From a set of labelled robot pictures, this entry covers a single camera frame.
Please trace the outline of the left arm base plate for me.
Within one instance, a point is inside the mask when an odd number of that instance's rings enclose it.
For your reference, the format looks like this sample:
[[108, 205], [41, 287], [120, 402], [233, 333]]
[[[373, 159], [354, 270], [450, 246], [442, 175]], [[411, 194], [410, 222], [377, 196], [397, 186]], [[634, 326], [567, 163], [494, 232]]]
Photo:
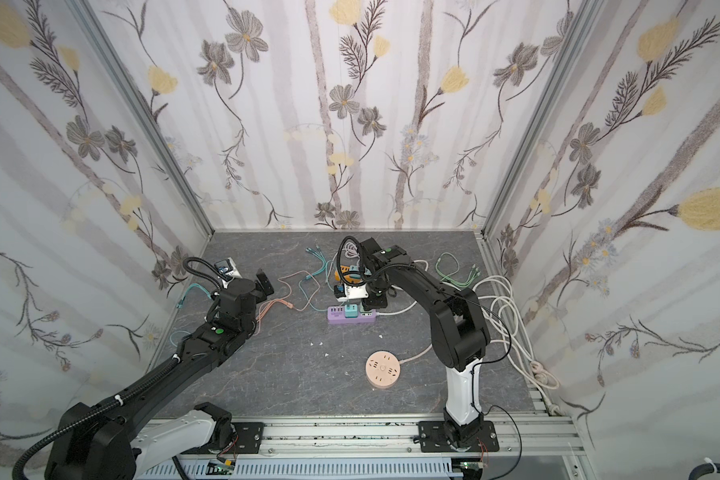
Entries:
[[221, 430], [219, 454], [258, 454], [264, 437], [263, 422], [234, 422]]

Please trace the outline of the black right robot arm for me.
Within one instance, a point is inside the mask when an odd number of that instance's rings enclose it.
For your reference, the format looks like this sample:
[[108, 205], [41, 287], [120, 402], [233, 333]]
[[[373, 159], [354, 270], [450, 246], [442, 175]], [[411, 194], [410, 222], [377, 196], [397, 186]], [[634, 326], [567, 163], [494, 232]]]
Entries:
[[430, 343], [447, 374], [445, 435], [451, 446], [466, 448], [483, 427], [477, 390], [491, 341], [476, 293], [436, 279], [399, 246], [384, 249], [368, 238], [359, 244], [358, 253], [362, 284], [368, 292], [362, 300], [364, 308], [386, 308], [388, 291], [397, 287], [428, 314]]

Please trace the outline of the pink round power strip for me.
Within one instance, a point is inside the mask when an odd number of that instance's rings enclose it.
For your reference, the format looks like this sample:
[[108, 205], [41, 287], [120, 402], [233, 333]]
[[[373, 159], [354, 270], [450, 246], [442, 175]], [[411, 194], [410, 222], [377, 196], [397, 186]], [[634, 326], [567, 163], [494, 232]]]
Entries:
[[393, 386], [400, 376], [398, 358], [387, 351], [372, 353], [365, 362], [365, 374], [368, 382], [376, 389]]

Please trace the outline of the purple power strip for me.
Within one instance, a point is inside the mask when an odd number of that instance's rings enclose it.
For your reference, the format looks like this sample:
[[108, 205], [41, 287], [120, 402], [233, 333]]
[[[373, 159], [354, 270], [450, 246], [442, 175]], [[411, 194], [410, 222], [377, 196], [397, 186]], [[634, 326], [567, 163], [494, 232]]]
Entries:
[[332, 306], [326, 311], [330, 325], [353, 325], [373, 323], [377, 318], [376, 310], [363, 310], [358, 304]]

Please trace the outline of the orange power strip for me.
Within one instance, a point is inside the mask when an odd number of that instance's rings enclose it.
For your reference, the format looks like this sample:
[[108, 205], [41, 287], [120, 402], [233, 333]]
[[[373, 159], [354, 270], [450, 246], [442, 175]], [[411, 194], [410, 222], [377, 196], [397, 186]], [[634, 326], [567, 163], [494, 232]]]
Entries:
[[363, 282], [357, 265], [339, 265], [335, 273], [335, 279], [339, 283], [360, 285]]

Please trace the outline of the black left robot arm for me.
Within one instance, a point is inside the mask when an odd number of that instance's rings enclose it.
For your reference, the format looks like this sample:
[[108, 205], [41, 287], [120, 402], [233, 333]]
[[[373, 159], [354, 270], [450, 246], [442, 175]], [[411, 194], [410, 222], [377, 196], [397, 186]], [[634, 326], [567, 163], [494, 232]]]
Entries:
[[145, 428], [196, 380], [228, 360], [252, 337], [259, 304], [274, 288], [263, 271], [222, 288], [209, 314], [176, 352], [132, 385], [94, 406], [65, 412], [45, 469], [48, 479], [133, 479], [152, 466], [196, 448], [222, 451], [239, 435], [226, 410], [197, 405], [176, 430], [157, 437]]

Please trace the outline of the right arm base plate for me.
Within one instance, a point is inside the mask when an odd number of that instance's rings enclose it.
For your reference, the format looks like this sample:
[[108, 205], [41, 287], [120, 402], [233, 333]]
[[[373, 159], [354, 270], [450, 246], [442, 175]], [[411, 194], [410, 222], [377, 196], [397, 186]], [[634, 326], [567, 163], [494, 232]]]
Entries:
[[457, 426], [452, 422], [420, 421], [415, 437], [422, 453], [494, 453], [500, 450], [490, 421]]

